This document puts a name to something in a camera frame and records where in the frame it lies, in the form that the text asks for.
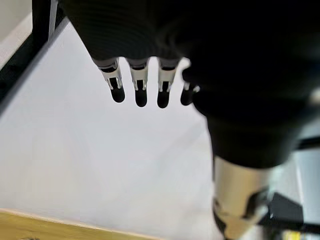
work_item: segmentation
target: wooden edge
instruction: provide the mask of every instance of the wooden edge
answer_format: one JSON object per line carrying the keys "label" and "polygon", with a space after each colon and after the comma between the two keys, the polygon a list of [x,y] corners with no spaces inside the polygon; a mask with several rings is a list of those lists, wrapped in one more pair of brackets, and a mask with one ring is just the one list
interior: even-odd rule
{"label": "wooden edge", "polygon": [[7,231],[29,231],[35,238],[37,234],[41,236],[45,234],[54,236],[54,239],[57,240],[160,240],[151,236],[114,231],[84,223],[60,221],[0,208],[0,232],[6,229]]}

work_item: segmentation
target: wooden floor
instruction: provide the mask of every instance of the wooden floor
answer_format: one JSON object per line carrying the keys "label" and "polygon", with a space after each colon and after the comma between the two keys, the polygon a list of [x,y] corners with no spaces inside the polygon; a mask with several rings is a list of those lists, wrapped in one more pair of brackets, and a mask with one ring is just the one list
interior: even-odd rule
{"label": "wooden floor", "polygon": [[159,240],[0,209],[1,240]]}

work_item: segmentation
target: white wall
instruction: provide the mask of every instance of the white wall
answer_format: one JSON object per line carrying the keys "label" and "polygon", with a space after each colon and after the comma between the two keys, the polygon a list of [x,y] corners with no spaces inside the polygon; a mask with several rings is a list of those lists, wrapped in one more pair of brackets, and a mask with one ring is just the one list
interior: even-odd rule
{"label": "white wall", "polygon": [[0,1],[0,42],[32,11],[32,0]]}

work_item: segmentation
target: black metal frame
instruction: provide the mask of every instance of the black metal frame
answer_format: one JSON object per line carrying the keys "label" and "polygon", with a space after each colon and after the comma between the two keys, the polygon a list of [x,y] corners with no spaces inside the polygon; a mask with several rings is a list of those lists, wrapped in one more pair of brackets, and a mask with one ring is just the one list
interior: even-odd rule
{"label": "black metal frame", "polygon": [[[68,22],[58,0],[32,0],[32,33],[0,70],[0,115]],[[320,136],[302,139],[296,150],[311,148],[320,148]],[[304,222],[302,206],[278,193],[259,225],[320,234],[320,223]]]}
{"label": "black metal frame", "polygon": [[0,115],[69,22],[57,4],[57,0],[32,0],[32,32],[0,71]]}

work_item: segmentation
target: black fingertip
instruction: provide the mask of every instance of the black fingertip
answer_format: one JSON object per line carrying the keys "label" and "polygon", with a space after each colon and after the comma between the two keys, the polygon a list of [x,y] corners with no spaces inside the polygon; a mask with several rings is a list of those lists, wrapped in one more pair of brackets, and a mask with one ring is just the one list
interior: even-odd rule
{"label": "black fingertip", "polygon": [[147,104],[147,91],[136,90],[135,91],[135,102],[139,107],[144,107]]}
{"label": "black fingertip", "polygon": [[188,106],[192,103],[192,95],[193,95],[193,91],[192,90],[182,90],[182,94],[181,94],[181,104],[184,106]]}
{"label": "black fingertip", "polygon": [[169,103],[169,92],[166,91],[159,91],[158,92],[158,98],[157,98],[157,104],[159,108],[164,109],[166,106],[168,106]]}
{"label": "black fingertip", "polygon": [[126,97],[125,90],[123,87],[121,87],[120,89],[115,88],[115,89],[111,90],[111,95],[112,95],[113,100],[117,103],[123,102]]}

